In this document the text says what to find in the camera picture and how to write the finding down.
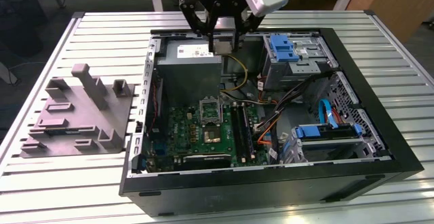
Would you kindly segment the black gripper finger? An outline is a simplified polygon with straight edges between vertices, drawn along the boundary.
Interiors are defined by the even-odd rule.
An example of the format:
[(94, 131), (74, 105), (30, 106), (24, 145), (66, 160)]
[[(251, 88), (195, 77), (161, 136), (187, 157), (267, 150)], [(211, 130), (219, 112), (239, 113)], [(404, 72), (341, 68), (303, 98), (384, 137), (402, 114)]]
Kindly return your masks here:
[(235, 6), (234, 7), (234, 21), (235, 21), (235, 31), (234, 31), (234, 38), (233, 38), (233, 50), (238, 51), (239, 49), (239, 41), (241, 36), (246, 33), (253, 33), (258, 29), (265, 16), (255, 16), (250, 13), (247, 19), (245, 20), (242, 14), (246, 12), (245, 6)]
[[(207, 11), (206, 21), (202, 21), (197, 15), (198, 3)], [(214, 28), (219, 18), (219, 2), (217, 0), (179, 0), (179, 7), (194, 33), (207, 37), (209, 51), (214, 53)]]

